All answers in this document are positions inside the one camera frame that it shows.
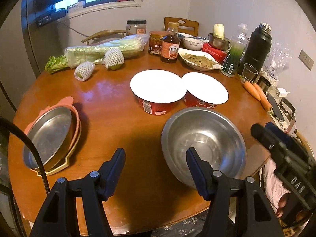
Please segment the white dish with food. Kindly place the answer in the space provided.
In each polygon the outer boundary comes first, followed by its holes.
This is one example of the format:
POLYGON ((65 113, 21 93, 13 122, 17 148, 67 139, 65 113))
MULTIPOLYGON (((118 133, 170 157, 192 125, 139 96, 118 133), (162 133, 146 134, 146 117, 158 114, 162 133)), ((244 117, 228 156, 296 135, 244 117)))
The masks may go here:
POLYGON ((198 71, 208 72, 211 70, 223 69, 223 66, 220 63, 218 63, 210 54, 203 51, 179 48, 178 55, 187 66, 198 71))

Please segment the green plastic bottle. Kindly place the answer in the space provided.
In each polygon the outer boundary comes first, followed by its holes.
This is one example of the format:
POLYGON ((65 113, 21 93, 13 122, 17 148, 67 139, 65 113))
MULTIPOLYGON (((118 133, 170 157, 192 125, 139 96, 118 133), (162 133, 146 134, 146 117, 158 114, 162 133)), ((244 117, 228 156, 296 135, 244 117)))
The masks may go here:
POLYGON ((233 77, 236 74, 241 57, 247 47, 247 31, 247 25, 240 23, 236 34, 230 40, 230 46, 221 71, 225 76, 233 77))

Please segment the curved wooden chair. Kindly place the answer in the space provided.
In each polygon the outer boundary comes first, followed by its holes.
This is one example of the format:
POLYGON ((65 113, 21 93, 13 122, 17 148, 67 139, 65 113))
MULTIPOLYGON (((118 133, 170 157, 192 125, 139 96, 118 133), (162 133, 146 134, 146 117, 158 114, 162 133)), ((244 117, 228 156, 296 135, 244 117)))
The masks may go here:
POLYGON ((81 41, 81 43, 86 43, 87 45, 89 45, 89 41, 92 39, 105 38, 107 36, 117 35, 117 34, 124 36, 124 34, 126 34, 126 31, 117 30, 117 29, 109 29, 109 30, 100 31, 95 34, 92 34, 91 36, 86 37, 85 39, 81 41))

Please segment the left netted green pear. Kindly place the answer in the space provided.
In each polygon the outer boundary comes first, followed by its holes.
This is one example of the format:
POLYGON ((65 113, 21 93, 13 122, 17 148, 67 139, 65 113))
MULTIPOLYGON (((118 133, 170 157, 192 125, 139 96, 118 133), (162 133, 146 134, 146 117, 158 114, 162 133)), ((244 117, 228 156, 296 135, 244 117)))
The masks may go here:
POLYGON ((79 81, 86 81, 90 78, 95 69, 95 64, 92 62, 84 62, 78 65, 74 72, 74 77, 79 81))

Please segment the black thermos flask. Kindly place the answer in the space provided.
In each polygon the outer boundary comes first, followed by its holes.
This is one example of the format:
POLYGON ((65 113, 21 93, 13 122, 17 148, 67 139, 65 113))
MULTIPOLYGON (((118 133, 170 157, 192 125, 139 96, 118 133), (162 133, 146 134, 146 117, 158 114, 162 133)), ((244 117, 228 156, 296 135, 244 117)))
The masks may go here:
POLYGON ((271 30, 270 25, 261 22, 260 25, 252 32, 245 54, 242 57, 237 70, 239 75, 242 74, 245 63, 252 65, 258 72, 260 72, 271 49, 271 30))

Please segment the wall socket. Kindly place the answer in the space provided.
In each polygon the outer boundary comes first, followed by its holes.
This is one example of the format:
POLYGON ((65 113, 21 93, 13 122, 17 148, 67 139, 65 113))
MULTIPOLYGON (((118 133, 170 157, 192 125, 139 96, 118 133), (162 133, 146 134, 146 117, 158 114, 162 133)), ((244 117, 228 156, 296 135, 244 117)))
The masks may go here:
POLYGON ((311 71, 314 65, 313 59, 304 51, 301 50, 298 59, 311 71))

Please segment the small steel cup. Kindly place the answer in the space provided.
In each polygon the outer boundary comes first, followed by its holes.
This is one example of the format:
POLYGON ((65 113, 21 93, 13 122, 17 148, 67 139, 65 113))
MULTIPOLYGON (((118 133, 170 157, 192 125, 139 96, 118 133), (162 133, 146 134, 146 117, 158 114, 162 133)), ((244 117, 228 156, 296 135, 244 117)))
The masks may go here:
POLYGON ((260 76, 257 81, 257 85, 262 89, 264 93, 266 93, 268 89, 270 88, 271 83, 263 76, 260 76))

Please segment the steel plate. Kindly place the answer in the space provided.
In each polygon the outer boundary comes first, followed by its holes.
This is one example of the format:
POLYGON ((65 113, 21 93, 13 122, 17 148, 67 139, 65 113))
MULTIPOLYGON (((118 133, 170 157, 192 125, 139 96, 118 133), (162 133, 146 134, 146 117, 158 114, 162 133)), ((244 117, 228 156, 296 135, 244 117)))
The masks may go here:
POLYGON ((35 145, 46 171, 66 156, 74 130, 72 112, 65 106, 50 109, 35 121, 27 136, 35 145))

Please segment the right red noodle cup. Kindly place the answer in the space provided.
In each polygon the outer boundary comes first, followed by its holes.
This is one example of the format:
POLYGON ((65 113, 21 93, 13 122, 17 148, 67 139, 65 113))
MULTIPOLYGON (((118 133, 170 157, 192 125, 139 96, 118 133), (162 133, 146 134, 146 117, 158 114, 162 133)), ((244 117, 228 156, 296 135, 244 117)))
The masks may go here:
POLYGON ((214 109, 224 104, 228 98, 226 88, 215 78, 198 72, 190 72, 182 77, 187 89, 184 103, 187 107, 214 109))

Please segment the wooden chair back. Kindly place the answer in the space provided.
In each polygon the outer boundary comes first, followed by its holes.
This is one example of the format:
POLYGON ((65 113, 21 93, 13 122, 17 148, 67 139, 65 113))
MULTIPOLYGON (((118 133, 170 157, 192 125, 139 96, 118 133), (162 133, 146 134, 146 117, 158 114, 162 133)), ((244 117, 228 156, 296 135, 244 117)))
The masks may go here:
POLYGON ((176 17, 164 17, 165 31, 168 29, 168 24, 170 22, 179 24, 179 32, 192 36, 198 36, 199 23, 197 21, 176 17))

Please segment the white ceramic bowl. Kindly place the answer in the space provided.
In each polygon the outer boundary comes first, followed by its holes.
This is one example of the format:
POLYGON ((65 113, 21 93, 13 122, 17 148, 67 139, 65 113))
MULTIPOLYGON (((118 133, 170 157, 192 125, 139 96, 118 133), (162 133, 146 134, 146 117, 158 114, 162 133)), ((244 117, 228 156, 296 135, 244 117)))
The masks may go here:
POLYGON ((204 44, 209 40, 201 37, 185 37, 183 39, 183 45, 188 50, 201 51, 204 44))

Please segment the chili sauce jar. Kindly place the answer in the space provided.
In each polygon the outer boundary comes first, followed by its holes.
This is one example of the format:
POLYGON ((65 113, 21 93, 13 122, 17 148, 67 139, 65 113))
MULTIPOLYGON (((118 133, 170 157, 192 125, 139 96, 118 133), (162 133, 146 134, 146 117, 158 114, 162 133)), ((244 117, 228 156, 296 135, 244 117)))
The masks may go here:
POLYGON ((162 39, 168 34, 167 31, 151 31, 148 41, 148 53, 154 56, 161 55, 162 39))

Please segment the small steel bowl with vegetable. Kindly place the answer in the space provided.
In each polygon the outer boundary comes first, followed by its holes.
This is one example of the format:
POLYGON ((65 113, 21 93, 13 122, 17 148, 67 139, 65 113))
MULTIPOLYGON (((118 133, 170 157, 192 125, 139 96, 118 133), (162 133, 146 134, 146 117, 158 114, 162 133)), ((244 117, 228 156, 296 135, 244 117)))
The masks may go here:
POLYGON ((219 50, 226 51, 229 48, 230 40, 225 37, 224 24, 216 23, 213 32, 208 34, 209 44, 219 50))

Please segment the left red noodle cup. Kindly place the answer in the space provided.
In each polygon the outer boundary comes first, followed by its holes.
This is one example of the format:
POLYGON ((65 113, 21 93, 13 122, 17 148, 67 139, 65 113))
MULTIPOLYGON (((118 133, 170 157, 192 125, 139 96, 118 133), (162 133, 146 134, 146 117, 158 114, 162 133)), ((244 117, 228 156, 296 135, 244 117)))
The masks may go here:
POLYGON ((130 89, 148 114, 165 115, 187 92, 182 78, 166 70, 151 69, 134 75, 130 89))

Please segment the clear jar black lid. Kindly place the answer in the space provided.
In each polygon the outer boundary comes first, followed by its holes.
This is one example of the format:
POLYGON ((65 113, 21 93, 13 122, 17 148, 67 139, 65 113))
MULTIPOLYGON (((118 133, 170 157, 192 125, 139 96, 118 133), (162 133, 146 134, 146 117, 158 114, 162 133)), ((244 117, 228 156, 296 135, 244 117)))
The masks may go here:
POLYGON ((126 22, 126 34, 145 34, 146 33, 146 20, 144 19, 130 19, 126 22))

